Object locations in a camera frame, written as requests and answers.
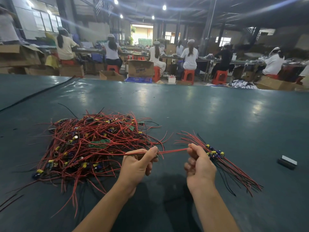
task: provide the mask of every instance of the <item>window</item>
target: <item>window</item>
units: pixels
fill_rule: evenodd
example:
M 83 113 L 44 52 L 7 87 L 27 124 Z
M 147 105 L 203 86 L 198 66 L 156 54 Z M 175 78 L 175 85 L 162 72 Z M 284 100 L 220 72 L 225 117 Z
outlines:
M 28 4 L 33 9 L 39 31 L 58 32 L 58 27 L 62 27 L 57 7 L 38 0 L 29 0 Z
M 165 39 L 169 40 L 170 43 L 174 43 L 175 35 L 176 35 L 176 33 L 174 33 L 174 32 L 165 32 Z
M 230 43 L 231 42 L 231 38 L 229 37 L 221 37 L 221 41 L 220 41 L 220 47 L 224 46 L 226 43 Z

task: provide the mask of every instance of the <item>left hand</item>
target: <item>left hand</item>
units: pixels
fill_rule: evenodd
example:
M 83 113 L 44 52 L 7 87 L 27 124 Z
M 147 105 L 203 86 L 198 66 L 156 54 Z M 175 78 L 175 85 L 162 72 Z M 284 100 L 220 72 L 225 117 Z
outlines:
M 152 147 L 148 151 L 145 149 L 139 149 L 136 151 L 129 151 L 123 157 L 122 167 L 120 170 L 117 183 L 122 187 L 125 187 L 129 192 L 129 197 L 132 197 L 135 193 L 136 186 L 141 182 L 143 177 L 149 176 L 152 170 L 152 162 L 158 162 L 156 158 L 158 148 Z

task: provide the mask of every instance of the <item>ceiling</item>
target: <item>ceiling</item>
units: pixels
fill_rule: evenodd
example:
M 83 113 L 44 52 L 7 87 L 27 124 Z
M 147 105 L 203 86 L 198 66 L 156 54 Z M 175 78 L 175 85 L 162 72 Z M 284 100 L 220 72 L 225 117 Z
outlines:
M 205 24 L 211 0 L 105 0 L 115 14 L 135 23 Z M 309 24 L 309 0 L 216 0 L 214 25 L 278 28 Z

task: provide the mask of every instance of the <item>assembly line table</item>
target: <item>assembly line table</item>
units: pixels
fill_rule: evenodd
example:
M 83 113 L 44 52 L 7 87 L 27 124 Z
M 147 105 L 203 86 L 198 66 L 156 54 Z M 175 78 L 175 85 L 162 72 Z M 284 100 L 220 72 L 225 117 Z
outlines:
M 11 102 L 63 82 L 65 77 L 0 74 L 1 103 Z M 33 84 L 32 89 L 20 83 Z M 166 150 L 184 148 L 174 144 L 176 132 L 199 133 L 214 148 L 264 186 L 253 198 L 229 181 L 237 197 L 225 188 L 220 175 L 216 187 L 242 231 L 307 231 L 309 214 L 307 155 L 309 93 L 235 89 L 207 86 L 157 85 L 73 78 L 18 105 L 0 112 L 0 202 L 6 192 L 32 182 L 28 170 L 42 158 L 50 136 L 48 125 L 33 125 L 71 118 L 63 106 L 82 117 L 110 110 L 152 117 L 162 125 L 151 131 L 157 138 L 174 132 Z M 298 162 L 291 171 L 276 163 L 286 155 Z M 149 177 L 137 186 L 124 206 L 112 231 L 201 231 L 195 206 L 186 187 L 183 164 L 186 152 L 170 153 L 153 167 Z M 109 190 L 115 178 L 104 186 Z M 68 200 L 72 187 L 61 194 L 60 187 L 41 182 L 22 190 L 22 198 L 0 213 L 3 232 L 71 232 L 102 197 L 86 184 L 78 188 L 79 213 Z

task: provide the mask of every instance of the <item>blue container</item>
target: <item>blue container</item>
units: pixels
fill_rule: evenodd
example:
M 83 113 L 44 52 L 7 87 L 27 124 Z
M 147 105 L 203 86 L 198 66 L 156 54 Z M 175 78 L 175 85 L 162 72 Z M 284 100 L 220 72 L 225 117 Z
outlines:
M 152 83 L 151 77 L 128 77 L 126 82 Z

